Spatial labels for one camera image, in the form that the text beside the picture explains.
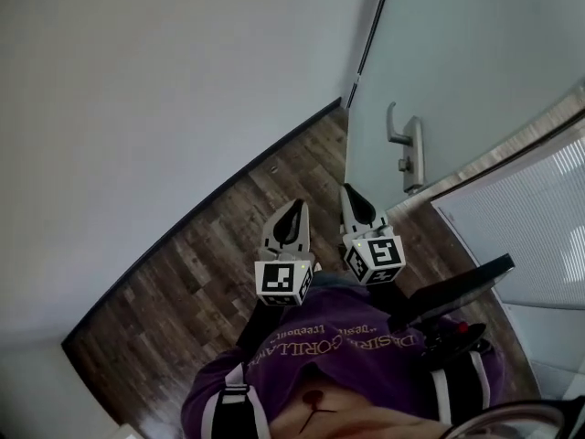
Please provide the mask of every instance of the door lever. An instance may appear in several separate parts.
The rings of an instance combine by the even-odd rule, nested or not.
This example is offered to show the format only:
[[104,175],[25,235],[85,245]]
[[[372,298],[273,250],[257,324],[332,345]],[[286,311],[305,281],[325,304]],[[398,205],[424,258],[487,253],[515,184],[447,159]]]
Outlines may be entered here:
[[397,143],[399,145],[412,146],[412,137],[409,135],[399,134],[394,130],[394,106],[395,102],[391,102],[386,111],[386,132],[388,134],[388,141],[391,143]]
[[424,185],[424,151],[422,149],[422,124],[420,118],[412,116],[404,127],[404,134],[394,129],[393,111],[395,102],[391,102],[386,112],[386,133],[388,141],[403,145],[402,158],[399,159],[399,171],[404,174],[404,191],[412,195]]

